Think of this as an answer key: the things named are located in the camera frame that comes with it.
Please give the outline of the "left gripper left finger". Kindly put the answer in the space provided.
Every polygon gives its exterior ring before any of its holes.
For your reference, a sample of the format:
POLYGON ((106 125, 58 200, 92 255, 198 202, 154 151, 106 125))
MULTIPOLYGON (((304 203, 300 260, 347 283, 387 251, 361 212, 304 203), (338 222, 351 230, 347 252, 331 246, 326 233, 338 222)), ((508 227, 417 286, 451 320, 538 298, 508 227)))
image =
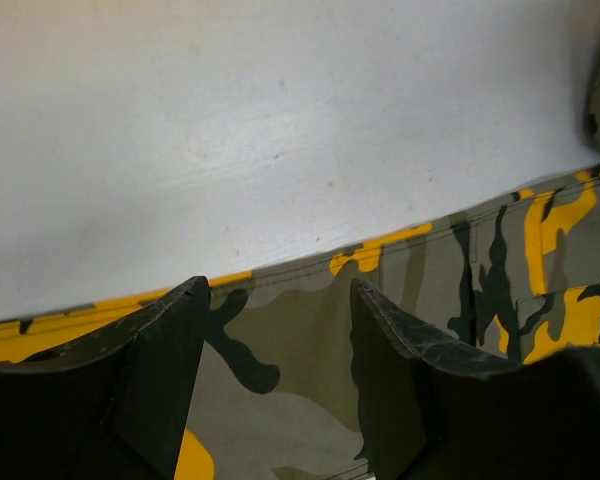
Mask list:
POLYGON ((193 277, 111 324, 0 362, 0 479, 171 479, 209 316, 193 277))

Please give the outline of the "yellow green camouflage trousers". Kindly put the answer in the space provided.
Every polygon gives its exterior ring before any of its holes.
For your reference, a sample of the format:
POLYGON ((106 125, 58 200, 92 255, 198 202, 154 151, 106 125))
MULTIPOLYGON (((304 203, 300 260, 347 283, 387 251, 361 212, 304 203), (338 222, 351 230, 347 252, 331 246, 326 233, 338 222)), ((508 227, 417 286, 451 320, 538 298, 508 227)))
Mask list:
POLYGON ((600 1, 0 1, 0 365, 178 284, 178 479, 374 479, 350 286, 600 350, 600 1))

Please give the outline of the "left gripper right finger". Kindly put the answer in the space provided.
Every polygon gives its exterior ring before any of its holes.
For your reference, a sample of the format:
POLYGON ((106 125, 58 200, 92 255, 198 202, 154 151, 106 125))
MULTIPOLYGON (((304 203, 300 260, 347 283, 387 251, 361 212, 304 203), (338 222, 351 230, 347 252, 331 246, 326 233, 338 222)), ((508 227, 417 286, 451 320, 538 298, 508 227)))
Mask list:
POLYGON ((529 365, 350 289, 352 377, 379 479, 600 479, 600 348, 529 365))

